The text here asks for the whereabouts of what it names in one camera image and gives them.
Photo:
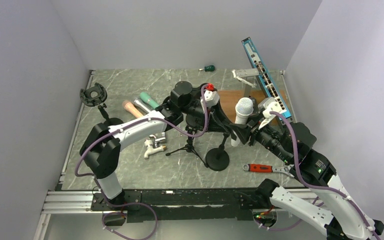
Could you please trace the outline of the mint green microphone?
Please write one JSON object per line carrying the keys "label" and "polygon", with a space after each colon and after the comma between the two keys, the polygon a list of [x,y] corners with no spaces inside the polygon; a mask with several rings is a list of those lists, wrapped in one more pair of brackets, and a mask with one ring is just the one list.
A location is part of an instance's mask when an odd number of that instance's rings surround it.
{"label": "mint green microphone", "polygon": [[156,102],[147,92],[141,92],[139,94],[140,99],[148,104],[152,109],[156,109],[160,106],[158,102]]}

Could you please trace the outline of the black shock mount desk stand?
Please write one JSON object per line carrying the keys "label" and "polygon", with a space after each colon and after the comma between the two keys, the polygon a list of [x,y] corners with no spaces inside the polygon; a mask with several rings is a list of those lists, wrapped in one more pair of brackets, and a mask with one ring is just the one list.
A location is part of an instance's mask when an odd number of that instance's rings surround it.
{"label": "black shock mount desk stand", "polygon": [[93,86],[87,89],[81,89],[79,91],[79,97],[81,102],[88,107],[97,107],[101,116],[104,118],[104,124],[106,126],[121,125],[124,122],[117,117],[110,117],[106,111],[108,93],[105,87],[96,82]]}

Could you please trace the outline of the grey condenser microphone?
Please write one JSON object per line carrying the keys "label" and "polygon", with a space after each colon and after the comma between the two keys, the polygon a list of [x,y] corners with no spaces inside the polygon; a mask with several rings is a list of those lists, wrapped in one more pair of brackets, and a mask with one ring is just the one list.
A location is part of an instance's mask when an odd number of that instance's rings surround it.
{"label": "grey condenser microphone", "polygon": [[145,104],[140,98],[136,98],[133,101],[133,105],[135,107],[141,109],[142,111],[144,111],[147,114],[149,114],[152,111],[152,109],[147,104]]}

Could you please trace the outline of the black tripod shock mount stand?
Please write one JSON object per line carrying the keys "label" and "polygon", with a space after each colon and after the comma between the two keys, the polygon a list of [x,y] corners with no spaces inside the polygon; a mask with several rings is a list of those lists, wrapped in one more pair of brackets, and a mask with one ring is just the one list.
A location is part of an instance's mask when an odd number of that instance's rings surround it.
{"label": "black tripod shock mount stand", "polygon": [[[198,132],[198,129],[196,127],[191,127],[187,125],[185,127],[186,133],[189,135],[196,134]],[[166,156],[171,156],[172,154],[179,152],[179,151],[186,151],[187,153],[193,153],[195,156],[197,156],[203,163],[203,165],[208,168],[208,164],[203,160],[203,158],[198,154],[198,152],[195,150],[195,147],[193,145],[194,143],[194,137],[188,136],[186,140],[186,144],[183,147],[180,147],[174,151],[168,152],[165,155]]]}

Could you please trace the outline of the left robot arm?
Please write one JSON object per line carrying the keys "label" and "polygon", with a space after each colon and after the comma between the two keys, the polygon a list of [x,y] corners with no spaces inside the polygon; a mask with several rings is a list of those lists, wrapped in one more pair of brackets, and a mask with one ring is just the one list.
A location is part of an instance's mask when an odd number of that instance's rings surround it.
{"label": "left robot arm", "polygon": [[243,123],[229,120],[222,110],[218,90],[211,83],[194,87],[188,81],[179,81],[163,103],[145,116],[119,125],[96,124],[80,150],[80,160],[103,191],[104,204],[117,210],[124,203],[125,191],[115,171],[120,152],[126,147],[171,129],[189,138],[215,132],[237,140],[235,134],[244,127]]}

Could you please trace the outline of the black round base stand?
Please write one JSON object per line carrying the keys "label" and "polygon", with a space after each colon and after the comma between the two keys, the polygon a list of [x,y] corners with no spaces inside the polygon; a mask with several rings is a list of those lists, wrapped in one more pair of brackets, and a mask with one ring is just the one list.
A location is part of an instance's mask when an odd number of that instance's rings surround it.
{"label": "black round base stand", "polygon": [[210,149],[205,155],[207,167],[215,172],[225,170],[230,163],[229,154],[225,151],[225,144],[229,135],[223,134],[223,140],[217,148]]}

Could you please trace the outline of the peach pink microphone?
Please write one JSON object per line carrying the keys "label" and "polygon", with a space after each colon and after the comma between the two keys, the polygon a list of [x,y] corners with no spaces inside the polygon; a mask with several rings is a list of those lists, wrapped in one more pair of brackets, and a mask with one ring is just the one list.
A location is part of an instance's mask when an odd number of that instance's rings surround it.
{"label": "peach pink microphone", "polygon": [[124,100],[122,102],[122,106],[123,108],[131,113],[135,118],[142,118],[144,115],[134,106],[134,104],[132,102],[130,102],[129,100]]}

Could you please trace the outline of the white microphone silver grille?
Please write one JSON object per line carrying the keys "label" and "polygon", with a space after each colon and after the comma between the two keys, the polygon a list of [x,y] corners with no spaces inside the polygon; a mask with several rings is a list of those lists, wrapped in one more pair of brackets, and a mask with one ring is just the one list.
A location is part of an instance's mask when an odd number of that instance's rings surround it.
{"label": "white microphone silver grille", "polygon": [[[249,97],[242,97],[235,105],[235,124],[245,125],[249,116],[254,111],[254,103]],[[231,146],[237,147],[240,144],[240,139],[235,131],[231,135]]]}

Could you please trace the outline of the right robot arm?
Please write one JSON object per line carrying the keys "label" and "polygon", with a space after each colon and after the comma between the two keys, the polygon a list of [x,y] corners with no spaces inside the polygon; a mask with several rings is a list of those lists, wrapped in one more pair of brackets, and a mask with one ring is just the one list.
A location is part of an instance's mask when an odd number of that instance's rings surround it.
{"label": "right robot arm", "polygon": [[384,231],[380,220],[367,216],[354,202],[331,162],[313,150],[316,137],[301,122],[290,123],[288,132],[272,127],[252,129],[231,124],[242,143],[260,143],[283,160],[284,172],[314,193],[323,206],[295,196],[277,182],[265,179],[252,194],[238,193],[242,209],[256,210],[277,207],[308,223],[328,240],[378,240]]}

